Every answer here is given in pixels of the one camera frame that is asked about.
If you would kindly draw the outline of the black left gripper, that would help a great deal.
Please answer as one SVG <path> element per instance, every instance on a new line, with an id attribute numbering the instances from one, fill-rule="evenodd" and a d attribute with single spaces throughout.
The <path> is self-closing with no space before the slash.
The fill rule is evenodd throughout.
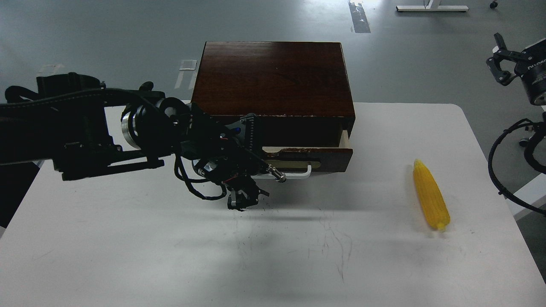
<path id="1" fill-rule="evenodd" d="M 175 176 L 201 200 L 228 198 L 229 210 L 244 211 L 269 192 L 254 177 L 269 175 L 283 183 L 285 173 L 266 163 L 257 145 L 257 116 L 221 125 L 197 106 L 178 102 L 172 109 L 172 152 Z"/>

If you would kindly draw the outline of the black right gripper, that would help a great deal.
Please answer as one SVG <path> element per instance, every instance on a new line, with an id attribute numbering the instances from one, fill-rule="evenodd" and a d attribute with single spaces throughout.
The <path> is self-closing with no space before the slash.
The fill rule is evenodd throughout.
<path id="1" fill-rule="evenodd" d="M 496 82 L 508 86 L 515 78 L 520 77 L 532 105 L 544 106 L 546 91 L 546 39 L 541 39 L 532 45 L 526 46 L 521 52 L 507 49 L 503 36 L 494 34 L 497 48 L 493 56 L 486 60 L 486 64 Z M 515 63 L 513 72 L 501 68 L 502 61 Z"/>

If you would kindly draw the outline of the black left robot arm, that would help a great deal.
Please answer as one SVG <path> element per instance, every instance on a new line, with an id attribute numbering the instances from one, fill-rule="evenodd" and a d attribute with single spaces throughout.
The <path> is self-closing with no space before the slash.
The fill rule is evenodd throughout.
<path id="1" fill-rule="evenodd" d="M 261 123 L 254 113 L 220 124 L 196 103 L 155 91 L 108 88 L 75 72 L 39 76 L 38 91 L 5 90 L 1 104 L 1 227 L 6 229 L 39 170 L 51 160 L 64 181 L 164 165 L 175 156 L 174 174 L 201 200 L 228 198 L 242 211 L 269 193 L 253 177 L 285 182 L 265 161 Z"/>

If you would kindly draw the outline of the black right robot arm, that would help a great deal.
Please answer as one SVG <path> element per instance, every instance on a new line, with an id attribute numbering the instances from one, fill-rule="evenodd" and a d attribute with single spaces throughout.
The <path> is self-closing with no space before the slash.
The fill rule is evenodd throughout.
<path id="1" fill-rule="evenodd" d="M 525 47 L 521 52 L 507 49 L 505 41 L 500 33 L 494 34 L 497 48 L 493 50 L 493 56 L 486 60 L 486 64 L 495 81 L 503 86 L 508 86 L 516 77 L 521 79 L 530 103 L 534 106 L 545 106 L 546 91 L 546 55 L 545 38 Z M 500 63 L 508 60 L 515 63 L 514 72 L 502 70 Z M 545 165 L 541 165 L 534 157 L 535 148 L 545 138 L 545 113 L 543 121 L 529 122 L 534 126 L 535 134 L 530 138 L 524 151 L 525 161 L 535 170 L 545 174 Z M 493 145 L 488 157 L 488 169 L 490 175 L 493 172 L 493 155 L 498 145 Z"/>

